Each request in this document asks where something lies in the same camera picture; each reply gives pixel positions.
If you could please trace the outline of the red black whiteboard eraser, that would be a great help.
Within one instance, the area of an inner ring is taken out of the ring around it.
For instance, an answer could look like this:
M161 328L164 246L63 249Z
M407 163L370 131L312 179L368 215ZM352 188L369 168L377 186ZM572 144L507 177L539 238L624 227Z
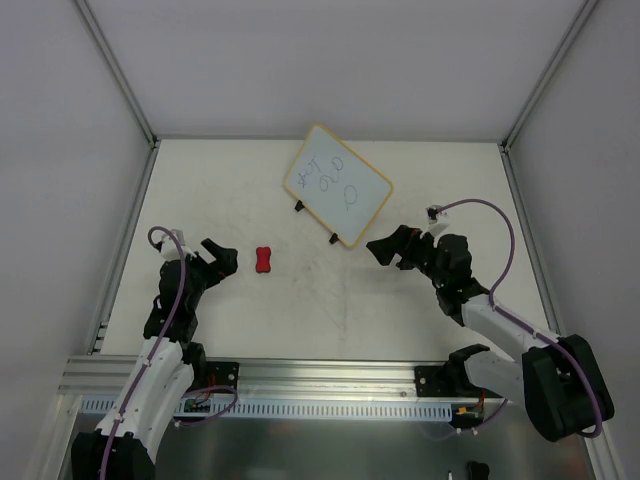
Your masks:
M255 271L259 274L271 272L271 248L260 246L256 248Z

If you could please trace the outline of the yellow framed whiteboard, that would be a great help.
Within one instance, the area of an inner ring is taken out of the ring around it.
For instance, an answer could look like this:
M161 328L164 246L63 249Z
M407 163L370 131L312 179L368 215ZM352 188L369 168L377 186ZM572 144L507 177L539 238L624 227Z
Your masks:
M389 178L320 124L308 132L284 188L349 248L394 191Z

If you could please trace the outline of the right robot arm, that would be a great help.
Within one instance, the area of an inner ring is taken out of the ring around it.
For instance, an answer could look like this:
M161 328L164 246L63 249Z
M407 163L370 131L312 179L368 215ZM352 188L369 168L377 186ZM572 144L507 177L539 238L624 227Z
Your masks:
M615 414L590 344L579 335L558 336L519 319L491 300L472 274L465 237L434 237L407 225L367 243L382 266L416 269L435 289L443 313L498 347L475 344L450 354L443 373L459 395L488 390L522 407L536 431L555 442L594 435Z

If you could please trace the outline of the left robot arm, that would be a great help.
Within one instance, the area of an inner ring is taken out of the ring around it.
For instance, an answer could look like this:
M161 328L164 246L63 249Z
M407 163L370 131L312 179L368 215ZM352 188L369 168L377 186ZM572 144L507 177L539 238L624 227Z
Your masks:
M71 445L73 478L153 479L161 441L181 401L222 393L231 397L223 413L237 404L235 385L215 377L203 345L193 337L203 294L237 271L238 253L209 238L201 245L211 260L189 250L177 231L155 242L164 262L141 351L102 420L92 432L76 435Z

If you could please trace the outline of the black object at bottom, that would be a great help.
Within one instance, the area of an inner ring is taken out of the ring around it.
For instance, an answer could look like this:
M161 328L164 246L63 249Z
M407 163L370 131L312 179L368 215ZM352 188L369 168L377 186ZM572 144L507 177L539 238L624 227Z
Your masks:
M467 478L469 480L488 480L490 467L486 463L470 461L467 463Z

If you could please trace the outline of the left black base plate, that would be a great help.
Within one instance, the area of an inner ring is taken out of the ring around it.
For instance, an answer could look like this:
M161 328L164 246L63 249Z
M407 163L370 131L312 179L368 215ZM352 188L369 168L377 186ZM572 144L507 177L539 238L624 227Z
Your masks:
M206 360L200 365L200 387L226 386L236 388L240 364L233 361Z

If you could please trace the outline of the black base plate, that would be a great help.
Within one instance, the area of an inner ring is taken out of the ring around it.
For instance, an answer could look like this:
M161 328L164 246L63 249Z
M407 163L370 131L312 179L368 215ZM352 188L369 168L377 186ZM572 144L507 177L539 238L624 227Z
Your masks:
M236 388L240 364L233 361L206 360L200 365L200 387L226 386Z
M490 399L498 395L473 385L463 369L444 364L419 364L413 369L415 392L418 398L476 398L482 393Z

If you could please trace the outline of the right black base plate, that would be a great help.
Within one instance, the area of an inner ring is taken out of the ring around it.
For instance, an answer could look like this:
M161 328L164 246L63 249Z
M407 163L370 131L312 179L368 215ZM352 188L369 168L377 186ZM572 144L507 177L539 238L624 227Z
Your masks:
M473 385L463 369L444 364L419 364L413 369L415 392L418 398L476 398L482 393L490 399L498 395Z

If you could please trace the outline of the aluminium mounting rail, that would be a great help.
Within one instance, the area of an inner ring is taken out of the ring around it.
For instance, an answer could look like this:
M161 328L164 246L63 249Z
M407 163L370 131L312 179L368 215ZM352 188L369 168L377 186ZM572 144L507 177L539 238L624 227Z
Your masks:
M420 390L443 395L428 384L440 368L439 362L231 358L211 358L209 362L217 369L237 365L236 386L243 398L411 401ZM58 391L115 394L135 363L131 355L72 356Z

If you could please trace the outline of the left aluminium frame post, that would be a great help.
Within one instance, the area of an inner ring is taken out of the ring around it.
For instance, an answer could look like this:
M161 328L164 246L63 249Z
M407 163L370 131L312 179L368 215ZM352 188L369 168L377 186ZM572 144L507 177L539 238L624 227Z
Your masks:
M99 55L106 64L111 77L123 96L124 101L127 104L127 107L145 141L150 147L155 147L157 143L157 135L153 131L153 127L144 113L142 106L134 93L124 70L122 69L120 62L118 61L90 2L86 0L73 0L72 4L76 8L80 19L87 28L89 36L94 42Z

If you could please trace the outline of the aluminium frame post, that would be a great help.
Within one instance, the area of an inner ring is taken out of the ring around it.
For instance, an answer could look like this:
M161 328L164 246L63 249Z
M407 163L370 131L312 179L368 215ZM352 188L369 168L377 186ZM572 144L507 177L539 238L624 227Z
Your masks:
M519 110L512 126L500 142L500 147L504 152L509 152L512 145L515 143L528 118L541 100L541 97L599 3L599 0L587 0L581 3L577 13L572 18L566 31L563 33L558 44L554 48L549 60L546 62L540 76L535 81L533 89L527 96L524 105Z
M90 2L86 0L73 0L72 4L76 8L80 19L87 28L89 36L94 42L99 55L106 64L111 77L123 96L124 101L127 104L127 107L145 141L150 147L155 147L157 143L157 135L153 131L153 127L144 113L142 106L134 93L124 70L122 69L120 62L118 61Z

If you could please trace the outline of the right aluminium frame post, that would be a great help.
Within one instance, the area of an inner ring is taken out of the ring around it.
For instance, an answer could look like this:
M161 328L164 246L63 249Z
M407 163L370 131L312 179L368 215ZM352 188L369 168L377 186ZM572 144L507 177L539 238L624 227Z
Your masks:
M533 89L527 96L524 105L519 110L512 126L500 142L500 147L504 152L509 152L512 145L515 143L528 118L541 100L541 97L599 3L599 0L587 0L581 3L577 13L572 18L566 31L563 33L558 44L554 48L549 60L546 62L540 76L535 81Z

